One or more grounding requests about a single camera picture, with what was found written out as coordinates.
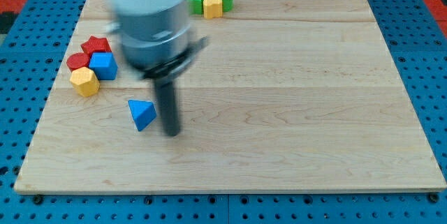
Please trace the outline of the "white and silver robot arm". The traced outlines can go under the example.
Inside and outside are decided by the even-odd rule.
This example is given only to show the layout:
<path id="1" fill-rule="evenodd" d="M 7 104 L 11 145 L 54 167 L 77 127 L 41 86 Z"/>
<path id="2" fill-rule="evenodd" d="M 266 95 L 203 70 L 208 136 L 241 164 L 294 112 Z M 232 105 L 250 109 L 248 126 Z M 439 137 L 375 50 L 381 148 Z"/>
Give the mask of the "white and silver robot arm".
<path id="1" fill-rule="evenodd" d="M 188 0 L 108 0 L 114 30 L 128 65 L 154 84 L 159 114 L 166 135 L 181 131 L 175 80 L 207 46 L 196 39 Z"/>

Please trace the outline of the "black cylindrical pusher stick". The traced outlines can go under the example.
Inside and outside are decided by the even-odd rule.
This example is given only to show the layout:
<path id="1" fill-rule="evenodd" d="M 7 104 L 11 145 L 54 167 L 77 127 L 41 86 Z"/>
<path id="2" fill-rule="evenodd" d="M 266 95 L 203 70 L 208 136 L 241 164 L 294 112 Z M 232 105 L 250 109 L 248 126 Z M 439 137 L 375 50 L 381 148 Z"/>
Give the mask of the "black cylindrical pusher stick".
<path id="1" fill-rule="evenodd" d="M 155 80 L 154 90 L 164 133 L 171 137 L 178 135 L 181 128 L 174 82 Z"/>

